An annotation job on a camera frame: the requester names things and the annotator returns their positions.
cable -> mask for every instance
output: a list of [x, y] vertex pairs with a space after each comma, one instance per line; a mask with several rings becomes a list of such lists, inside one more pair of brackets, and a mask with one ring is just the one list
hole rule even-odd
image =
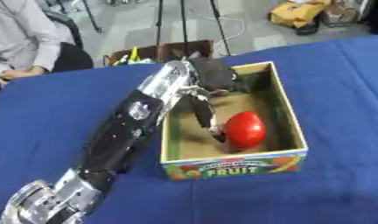
[[[200, 14], [194, 12], [193, 9], [189, 9], [189, 11], [191, 13], [193, 13], [195, 16], [199, 17], [199, 18], [204, 18], [204, 19], [209, 19], [209, 20], [216, 20], [216, 18], [214, 18], [214, 17], [205, 17], [203, 15], [200, 15]], [[238, 32], [237, 34], [235, 34], [234, 36], [226, 38], [226, 41], [229, 41], [230, 39], [238, 38], [239, 36], [241, 36], [246, 31], [246, 25], [245, 25], [245, 21], [243, 19], [231, 18], [231, 17], [220, 17], [220, 19], [241, 22], [241, 27], [242, 27], [241, 31]], [[217, 42], [216, 45], [215, 45], [215, 48], [218, 51], [219, 55], [221, 55], [221, 56], [227, 56], [225, 53], [221, 52], [221, 44], [223, 43], [223, 41], [224, 41], [224, 39], [222, 39], [219, 42]]]

floor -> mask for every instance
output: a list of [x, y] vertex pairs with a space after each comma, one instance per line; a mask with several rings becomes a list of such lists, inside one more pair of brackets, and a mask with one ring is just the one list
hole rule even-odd
[[[96, 65], [102, 66], [103, 55], [114, 51], [130, 49], [133, 46], [152, 46], [156, 44], [158, 0], [141, 0], [135, 3], [119, 4], [115, 7], [105, 4], [105, 0], [88, 0], [97, 24], [103, 33], [97, 33], [88, 19], [84, 6], [79, 3], [81, 12], [67, 7], [69, 16], [78, 26], [85, 42], [86, 50], [93, 56]], [[218, 26], [212, 19], [213, 13], [207, 0], [186, 2], [189, 40], [212, 39], [217, 50], [214, 57], [223, 56], [225, 48], [217, 45], [221, 40]], [[289, 46], [300, 43], [323, 41], [326, 39], [349, 38], [368, 35], [365, 27], [354, 25], [343, 28], [328, 28], [322, 25], [319, 32], [305, 37], [295, 35], [294, 31], [269, 22], [267, 13], [280, 3], [280, 0], [215, 0], [220, 9], [223, 27], [228, 37], [241, 34], [228, 41], [233, 54], [259, 51], [276, 46]], [[164, 0], [163, 42], [183, 40], [179, 0]]]

robotic hand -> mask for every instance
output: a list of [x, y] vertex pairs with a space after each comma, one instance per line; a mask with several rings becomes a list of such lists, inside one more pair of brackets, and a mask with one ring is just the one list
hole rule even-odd
[[146, 79], [122, 101], [85, 146], [82, 160], [55, 185], [37, 180], [15, 193], [5, 207], [2, 224], [80, 224], [109, 190], [117, 174], [129, 168], [133, 153], [142, 148], [166, 114], [189, 95], [201, 127], [218, 141], [208, 96], [233, 87], [235, 75], [217, 60], [171, 61]]

black pants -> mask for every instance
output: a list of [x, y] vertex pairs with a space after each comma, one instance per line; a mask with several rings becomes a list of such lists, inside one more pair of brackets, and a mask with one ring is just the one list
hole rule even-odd
[[76, 45], [61, 43], [61, 54], [54, 64], [52, 73], [88, 69], [93, 67], [94, 62], [88, 53]]

box label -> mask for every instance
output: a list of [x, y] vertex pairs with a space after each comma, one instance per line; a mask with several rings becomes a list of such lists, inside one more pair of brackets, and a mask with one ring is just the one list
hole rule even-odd
[[263, 159], [224, 159], [204, 164], [167, 165], [172, 179], [206, 179], [243, 174], [293, 172], [299, 169], [304, 157], [273, 157]]

